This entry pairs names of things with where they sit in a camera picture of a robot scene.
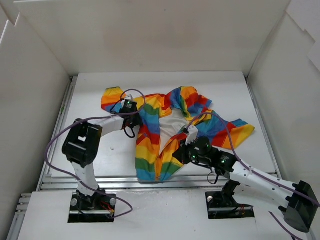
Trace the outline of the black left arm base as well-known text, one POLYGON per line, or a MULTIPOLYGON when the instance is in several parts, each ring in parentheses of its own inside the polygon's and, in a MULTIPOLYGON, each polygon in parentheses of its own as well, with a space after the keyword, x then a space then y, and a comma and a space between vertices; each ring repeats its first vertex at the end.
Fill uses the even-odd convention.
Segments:
POLYGON ((116 194, 106 196, 95 192, 92 196, 85 196, 78 191, 73 192, 68 223, 113 223, 116 204, 116 194))

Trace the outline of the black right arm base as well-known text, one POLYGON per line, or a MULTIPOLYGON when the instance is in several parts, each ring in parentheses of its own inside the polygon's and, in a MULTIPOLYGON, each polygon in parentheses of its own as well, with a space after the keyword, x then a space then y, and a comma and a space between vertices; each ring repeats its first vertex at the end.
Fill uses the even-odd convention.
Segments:
POLYGON ((229 180, 221 191, 205 192, 207 215, 209 220, 254 218, 254 207, 237 203, 234 199, 239 182, 229 180))

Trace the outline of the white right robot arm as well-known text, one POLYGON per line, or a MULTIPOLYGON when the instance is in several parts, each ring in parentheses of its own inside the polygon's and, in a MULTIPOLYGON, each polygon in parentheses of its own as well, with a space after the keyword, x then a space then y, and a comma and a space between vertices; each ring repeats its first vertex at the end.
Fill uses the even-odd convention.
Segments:
POLYGON ((228 182, 218 193, 226 207, 239 201, 240 196, 235 189, 246 186, 270 199, 290 227, 302 233, 310 231, 320 203, 309 183, 302 180, 295 183, 260 171, 236 154, 213 147, 205 136, 192 142, 183 140, 172 156, 184 165, 192 163, 214 170, 217 177, 226 178, 228 182))

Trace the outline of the rainbow striped jacket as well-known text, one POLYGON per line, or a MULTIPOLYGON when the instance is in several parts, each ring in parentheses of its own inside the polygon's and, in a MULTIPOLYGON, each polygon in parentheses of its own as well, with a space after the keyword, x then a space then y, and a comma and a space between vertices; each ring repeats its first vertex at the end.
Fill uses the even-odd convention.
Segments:
POLYGON ((220 121, 216 114, 211 115, 212 100, 192 86, 134 100, 142 119, 135 147, 136 175, 140 181, 163 182, 183 167, 172 154, 187 137, 182 130, 189 123, 198 129, 198 137, 207 137, 211 145, 229 150, 241 145, 255 130, 242 119, 220 121))

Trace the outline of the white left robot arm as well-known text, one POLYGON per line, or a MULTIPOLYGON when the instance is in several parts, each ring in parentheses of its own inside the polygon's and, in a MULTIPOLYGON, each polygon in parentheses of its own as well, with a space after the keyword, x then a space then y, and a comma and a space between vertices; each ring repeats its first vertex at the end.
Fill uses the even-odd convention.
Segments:
POLYGON ((113 115, 107 119, 97 122, 90 120, 72 127, 62 146, 62 153, 78 177, 77 195, 89 210, 99 206, 102 196, 94 170, 94 160, 98 155, 101 138, 116 131, 142 125, 136 101, 122 99, 118 105, 119 109, 116 111, 114 107, 111 108, 113 115))

